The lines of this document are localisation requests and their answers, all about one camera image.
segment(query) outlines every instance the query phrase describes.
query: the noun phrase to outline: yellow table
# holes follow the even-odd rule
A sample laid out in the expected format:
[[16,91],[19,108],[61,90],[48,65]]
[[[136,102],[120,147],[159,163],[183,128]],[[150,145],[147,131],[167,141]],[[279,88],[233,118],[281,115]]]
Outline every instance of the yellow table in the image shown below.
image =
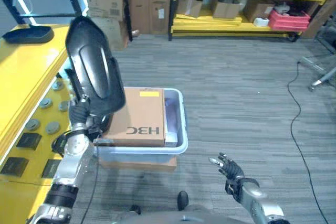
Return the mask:
[[0,44],[0,157],[32,112],[67,58],[68,25],[52,25],[54,38],[44,44]]

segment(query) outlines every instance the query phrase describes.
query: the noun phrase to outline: black wheel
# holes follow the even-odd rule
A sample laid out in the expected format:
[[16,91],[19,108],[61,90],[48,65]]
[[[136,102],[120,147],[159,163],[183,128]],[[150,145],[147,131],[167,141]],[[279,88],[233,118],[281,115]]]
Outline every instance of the black wheel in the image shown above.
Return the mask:
[[141,214],[141,208],[138,205],[132,205],[130,208],[130,212],[136,212],[138,215]]
[[290,42],[295,42],[300,36],[297,33],[289,33],[287,38]]
[[189,205],[189,197],[185,191],[181,191],[177,196],[177,208],[179,211],[184,210]]

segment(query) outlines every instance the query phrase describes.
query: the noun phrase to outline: gray knob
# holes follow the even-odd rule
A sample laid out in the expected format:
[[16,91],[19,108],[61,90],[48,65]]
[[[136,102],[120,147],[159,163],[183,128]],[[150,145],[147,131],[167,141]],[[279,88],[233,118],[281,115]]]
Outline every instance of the gray knob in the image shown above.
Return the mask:
[[30,119],[25,125],[25,128],[29,131],[34,131],[39,127],[40,122],[37,119]]
[[58,104],[58,110],[65,112],[69,109],[69,102],[68,101],[62,101]]
[[46,109],[50,106],[52,106],[53,101],[50,98],[44,98],[41,102],[40,102],[40,108],[42,109]]
[[62,81],[55,81],[52,85],[53,90],[58,91],[61,90],[64,87],[64,84]]
[[58,132],[60,129],[60,125],[58,122],[51,122],[48,123],[47,127],[46,127],[46,131],[49,135],[52,135],[56,132]]

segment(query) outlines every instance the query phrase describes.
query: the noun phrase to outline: black panel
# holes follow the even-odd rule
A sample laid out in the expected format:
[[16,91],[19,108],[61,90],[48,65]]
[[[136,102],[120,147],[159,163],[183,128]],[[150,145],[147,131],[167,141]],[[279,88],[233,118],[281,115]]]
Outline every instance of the black panel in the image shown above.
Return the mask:
[[60,159],[48,159],[42,173],[42,178],[53,178],[60,162]]
[[118,63],[99,27],[89,18],[76,18],[71,23],[66,47],[74,71],[72,86],[76,95],[89,97],[90,114],[107,115],[121,109],[125,94]]
[[36,150],[36,147],[40,142],[41,137],[42,136],[38,133],[23,133],[16,147],[30,148]]
[[27,164],[28,160],[24,157],[9,157],[0,173],[21,177]]

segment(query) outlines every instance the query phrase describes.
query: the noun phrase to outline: black bracket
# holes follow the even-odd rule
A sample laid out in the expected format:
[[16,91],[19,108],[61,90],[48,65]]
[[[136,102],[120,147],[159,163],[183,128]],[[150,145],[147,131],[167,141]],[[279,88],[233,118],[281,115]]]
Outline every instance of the black bracket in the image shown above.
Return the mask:
[[226,193],[232,195],[238,203],[240,203],[240,200],[242,199],[241,190],[244,183],[253,183],[260,187],[258,181],[256,181],[254,178],[227,179],[225,183]]

